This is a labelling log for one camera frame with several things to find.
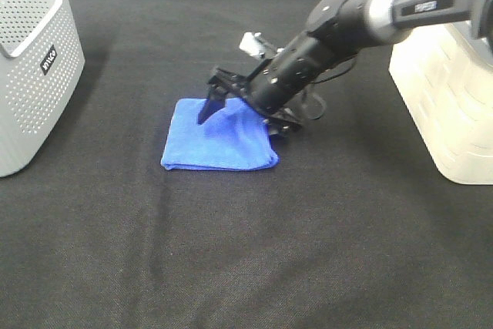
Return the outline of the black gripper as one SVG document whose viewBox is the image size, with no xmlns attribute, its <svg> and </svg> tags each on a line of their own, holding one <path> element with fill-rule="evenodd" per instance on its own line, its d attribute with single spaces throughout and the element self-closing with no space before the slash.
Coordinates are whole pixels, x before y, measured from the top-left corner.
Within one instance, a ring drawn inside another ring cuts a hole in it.
<svg viewBox="0 0 493 329">
<path fill-rule="evenodd" d="M 318 76 L 344 62 L 354 61 L 355 57 L 354 53 L 337 55 L 320 40 L 302 32 L 288 45 L 278 48 L 272 59 L 259 60 L 260 64 L 247 76 L 216 67 L 197 123 L 204 124 L 223 109 L 227 95 L 231 94 L 264 118 L 269 136 L 296 132 L 303 121 L 286 103 L 314 84 Z"/>
</svg>

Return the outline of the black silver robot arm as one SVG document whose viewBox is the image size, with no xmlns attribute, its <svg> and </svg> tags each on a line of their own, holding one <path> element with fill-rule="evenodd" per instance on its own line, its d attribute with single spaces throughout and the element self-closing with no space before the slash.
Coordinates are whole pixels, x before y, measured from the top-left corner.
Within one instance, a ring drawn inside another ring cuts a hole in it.
<svg viewBox="0 0 493 329">
<path fill-rule="evenodd" d="M 283 48 L 259 32 L 247 32 L 240 49 L 260 64 L 247 76 L 216 68 L 197 122 L 203 124 L 231 94 L 276 132 L 299 129 L 286 104 L 318 76 L 354 59 L 360 50 L 404 41 L 426 25 L 469 21 L 474 39 L 492 37 L 492 0 L 321 0 L 304 29 Z"/>
</svg>

